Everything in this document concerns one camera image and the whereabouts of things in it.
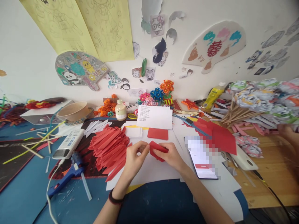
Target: blue glue gun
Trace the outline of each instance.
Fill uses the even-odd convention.
[[[72,165],[67,174],[53,187],[48,190],[48,196],[57,194],[74,176],[79,176],[84,172],[85,168],[82,166],[82,158],[78,152],[74,152],[72,155]]]

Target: black bracelet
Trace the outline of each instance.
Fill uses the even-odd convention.
[[[110,201],[112,204],[114,204],[114,205],[122,204],[122,202],[124,201],[123,199],[121,199],[121,200],[117,200],[117,199],[114,199],[114,198],[112,197],[113,189],[112,189],[112,190],[110,191],[110,193],[109,193],[109,201]]]

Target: glue bottle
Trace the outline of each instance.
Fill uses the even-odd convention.
[[[218,97],[224,92],[225,89],[225,82],[220,82],[219,85],[217,85],[216,87],[214,87],[211,92],[208,95],[208,98],[206,99],[206,101],[203,104],[203,107],[205,109],[211,109],[215,100],[218,99]]]
[[[117,105],[115,106],[115,114],[116,119],[119,121],[123,121],[127,118],[127,108],[122,103],[122,100],[117,101]]]

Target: white wall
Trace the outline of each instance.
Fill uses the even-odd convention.
[[[140,56],[135,61],[109,62],[107,66],[116,71],[121,78],[128,78],[131,88],[152,90],[157,87],[154,82],[140,83],[131,74],[131,69],[141,67],[142,57],[148,59],[149,66],[155,66],[152,62],[152,48],[162,37],[152,39],[142,31],[141,2],[129,0],[132,37],[133,41],[140,45]],[[167,46],[169,56],[164,66],[156,66],[156,79],[171,79],[175,82],[174,98],[197,100],[220,81],[255,81],[272,77],[289,80],[298,75],[299,41],[289,47],[288,56],[291,57],[286,64],[267,75],[254,76],[255,71],[247,70],[249,64],[245,63],[255,50],[260,49],[261,42],[277,31],[286,30],[297,19],[299,4],[296,0],[163,1],[161,13],[166,14],[167,18],[177,10],[184,11],[187,17],[184,21],[176,19],[172,22],[172,28],[178,33],[177,41],[174,45]],[[192,76],[179,79],[182,58],[188,46],[204,30],[224,20],[235,21],[244,27],[246,47],[217,63],[209,74],[203,75],[202,67],[192,66]],[[57,54],[18,0],[0,1],[0,21],[0,69],[8,74],[0,77],[1,95],[6,93],[10,100],[17,102],[24,102],[27,98],[42,100],[63,96],[74,101],[84,100],[99,105],[103,97],[115,93],[123,100],[136,101],[123,89],[108,89],[107,80],[98,82],[100,90],[97,92],[91,91],[87,86],[64,86],[55,71],[54,62]],[[287,39],[284,36],[269,49],[276,52],[287,43]],[[170,78],[170,73],[173,72],[175,77]]]

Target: paper bowl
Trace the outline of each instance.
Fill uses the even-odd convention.
[[[88,114],[89,114],[89,109],[87,107],[87,102],[77,102],[62,108],[57,113],[57,116],[67,119],[70,122],[74,122],[80,120],[81,118],[85,117]]]

